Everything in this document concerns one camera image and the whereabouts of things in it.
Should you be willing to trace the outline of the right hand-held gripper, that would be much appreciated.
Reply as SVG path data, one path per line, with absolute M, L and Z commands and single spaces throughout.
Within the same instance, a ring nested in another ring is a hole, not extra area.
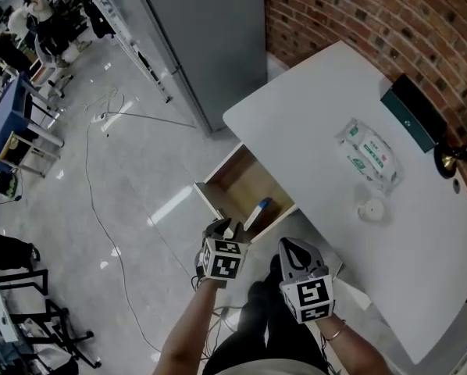
M 290 280 L 291 269 L 314 270 L 324 267 L 316 246 L 293 237 L 279 241 L 280 266 L 284 281 L 280 290 L 297 323 L 307 323 L 330 317 L 334 308 L 333 281 L 320 270 Z

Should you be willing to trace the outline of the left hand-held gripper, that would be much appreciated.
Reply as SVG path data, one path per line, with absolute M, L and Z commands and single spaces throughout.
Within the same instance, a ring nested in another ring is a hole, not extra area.
M 250 241 L 243 224 L 237 224 L 232 237 L 223 239 L 229 229 L 231 218 L 215 220 L 206 227 L 206 239 L 196 255 L 196 273 L 198 279 L 211 279 L 226 284 L 235 280 L 244 264 L 249 244 L 237 241 Z

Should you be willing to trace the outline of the small blue box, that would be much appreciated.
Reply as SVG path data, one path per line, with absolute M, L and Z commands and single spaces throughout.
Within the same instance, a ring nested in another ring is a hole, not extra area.
M 273 200 L 270 197 L 261 200 L 253 209 L 250 216 L 244 222 L 244 231 L 250 230 L 262 217 L 262 215 L 269 208 Z

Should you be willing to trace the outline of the wooden drawer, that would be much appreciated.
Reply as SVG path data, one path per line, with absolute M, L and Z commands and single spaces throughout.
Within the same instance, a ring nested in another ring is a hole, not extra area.
M 273 201 L 261 219 L 245 231 L 252 243 L 298 210 L 286 191 L 242 143 L 204 181 L 195 183 L 194 189 L 216 219 L 232 219 L 226 232 L 229 237 L 237 223 L 244 224 L 257 204 L 270 197 Z

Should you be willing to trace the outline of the person's left forearm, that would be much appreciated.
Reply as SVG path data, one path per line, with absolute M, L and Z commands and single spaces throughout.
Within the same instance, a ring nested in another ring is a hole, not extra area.
M 217 280 L 201 282 L 166 339 L 152 375 L 197 375 L 218 289 Z

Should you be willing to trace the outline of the person's right forearm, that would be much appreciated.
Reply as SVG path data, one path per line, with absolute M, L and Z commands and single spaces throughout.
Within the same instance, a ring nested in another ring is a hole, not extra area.
M 393 375 L 380 352 L 333 314 L 316 326 L 348 375 Z

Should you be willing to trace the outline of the person's black shoe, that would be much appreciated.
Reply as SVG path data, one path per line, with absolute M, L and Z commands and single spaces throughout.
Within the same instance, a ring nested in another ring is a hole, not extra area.
M 248 290 L 248 303 L 266 307 L 269 303 L 269 296 L 266 285 L 262 281 L 256 281 Z

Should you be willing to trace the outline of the person's light shirt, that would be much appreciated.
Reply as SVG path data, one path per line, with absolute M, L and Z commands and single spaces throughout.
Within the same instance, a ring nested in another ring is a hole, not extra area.
M 326 375 L 305 362 L 292 359 L 263 359 L 245 362 L 216 375 Z

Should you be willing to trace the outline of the white wet wipes packet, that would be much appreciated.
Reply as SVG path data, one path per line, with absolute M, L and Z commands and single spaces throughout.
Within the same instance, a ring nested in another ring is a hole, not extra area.
M 394 151 L 362 121 L 352 118 L 335 139 L 343 159 L 371 188 L 390 195 L 404 180 L 404 168 Z

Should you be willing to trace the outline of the tall grey cabinet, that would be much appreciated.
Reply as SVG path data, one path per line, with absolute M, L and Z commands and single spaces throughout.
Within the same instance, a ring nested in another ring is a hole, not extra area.
M 145 0 L 177 80 L 215 132 L 267 82 L 264 0 Z

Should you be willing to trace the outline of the white shelving rack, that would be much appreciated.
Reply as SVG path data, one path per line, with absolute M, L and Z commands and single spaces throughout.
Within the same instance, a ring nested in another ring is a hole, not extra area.
M 114 31 L 115 38 L 121 49 L 142 72 L 144 78 L 157 88 L 162 96 L 162 100 L 165 103 L 171 102 L 171 94 L 166 90 L 159 76 L 137 46 L 137 42 L 130 34 L 127 24 L 123 20 L 120 11 L 115 7 L 113 0 L 92 0 L 92 2 Z

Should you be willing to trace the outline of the small white wooden cabinet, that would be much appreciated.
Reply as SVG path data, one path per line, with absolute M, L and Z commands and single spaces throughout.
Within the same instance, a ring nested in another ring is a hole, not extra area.
M 37 169 L 32 164 L 38 164 L 38 160 L 54 162 L 60 156 L 39 147 L 32 141 L 12 132 L 0 152 L 0 163 L 6 164 L 15 171 L 30 173 L 36 177 L 45 178 L 45 172 Z

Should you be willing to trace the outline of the white office chair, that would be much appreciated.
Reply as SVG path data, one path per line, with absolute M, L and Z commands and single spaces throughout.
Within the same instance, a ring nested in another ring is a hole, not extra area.
M 30 82 L 33 87 L 36 91 L 46 88 L 47 97 L 56 95 L 65 98 L 63 89 L 73 79 L 73 75 L 67 71 L 67 68 L 59 67 L 54 57 L 42 49 L 37 35 L 34 39 L 34 48 L 37 62 L 41 65 L 31 77 Z

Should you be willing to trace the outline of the blue table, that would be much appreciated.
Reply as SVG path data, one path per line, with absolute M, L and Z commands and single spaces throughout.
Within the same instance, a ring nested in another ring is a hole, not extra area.
M 25 130 L 34 132 L 37 136 L 50 141 L 60 148 L 65 144 L 63 139 L 56 137 L 47 129 L 37 125 L 32 119 L 25 117 L 27 96 L 37 98 L 50 110 L 56 111 L 58 109 L 55 103 L 43 97 L 35 90 L 29 77 L 24 72 L 20 73 L 6 88 L 0 101 L 0 154 L 12 133 L 19 134 Z M 18 166 L 14 164 L 9 165 L 7 162 L 0 160 L 0 172 L 10 173 L 12 168 L 18 168 Z

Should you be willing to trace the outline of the black hanging garment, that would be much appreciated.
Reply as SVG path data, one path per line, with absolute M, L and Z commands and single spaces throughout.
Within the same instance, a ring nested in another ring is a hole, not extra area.
M 102 39 L 104 36 L 114 38 L 115 32 L 102 15 L 99 8 L 92 2 L 92 0 L 82 0 L 85 15 L 90 21 L 92 30 L 97 38 Z

